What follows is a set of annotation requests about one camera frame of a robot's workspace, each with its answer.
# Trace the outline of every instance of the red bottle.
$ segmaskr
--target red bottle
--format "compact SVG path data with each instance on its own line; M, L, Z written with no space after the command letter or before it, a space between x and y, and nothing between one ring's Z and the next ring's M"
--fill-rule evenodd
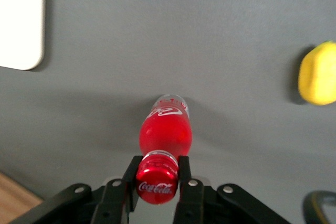
M188 106L178 95L166 94L154 104L140 130L144 158L137 172L139 196L151 204L171 200L178 185L178 158L192 142Z

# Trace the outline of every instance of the screw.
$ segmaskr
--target screw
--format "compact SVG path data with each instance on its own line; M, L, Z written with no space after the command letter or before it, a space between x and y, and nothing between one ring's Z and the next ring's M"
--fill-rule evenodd
M78 188L75 189L75 193L78 194L78 193L81 193L84 190L85 190L84 187L78 187Z
M120 186L121 185L121 180L116 180L113 181L112 186Z
M224 186L223 191L227 194L233 193L233 188L230 186Z
M194 179L191 179L191 180L189 180L188 184L189 184L190 186L197 186L197 185L198 185L198 182L197 182L196 180L194 180Z

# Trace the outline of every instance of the wooden floor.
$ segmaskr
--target wooden floor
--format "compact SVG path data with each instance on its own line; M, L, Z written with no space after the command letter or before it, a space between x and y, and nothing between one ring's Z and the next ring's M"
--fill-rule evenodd
M0 224L7 224L42 200L0 173Z

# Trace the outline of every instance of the white board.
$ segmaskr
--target white board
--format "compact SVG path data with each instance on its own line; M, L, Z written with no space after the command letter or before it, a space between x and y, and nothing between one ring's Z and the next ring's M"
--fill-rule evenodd
M0 0L0 66L28 70L44 54L45 0Z

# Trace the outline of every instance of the black cable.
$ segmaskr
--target black cable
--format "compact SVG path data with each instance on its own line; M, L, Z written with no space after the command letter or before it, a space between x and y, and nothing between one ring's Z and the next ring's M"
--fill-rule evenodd
M336 193L313 191L303 200L303 216L307 224L331 224L322 205L336 206Z

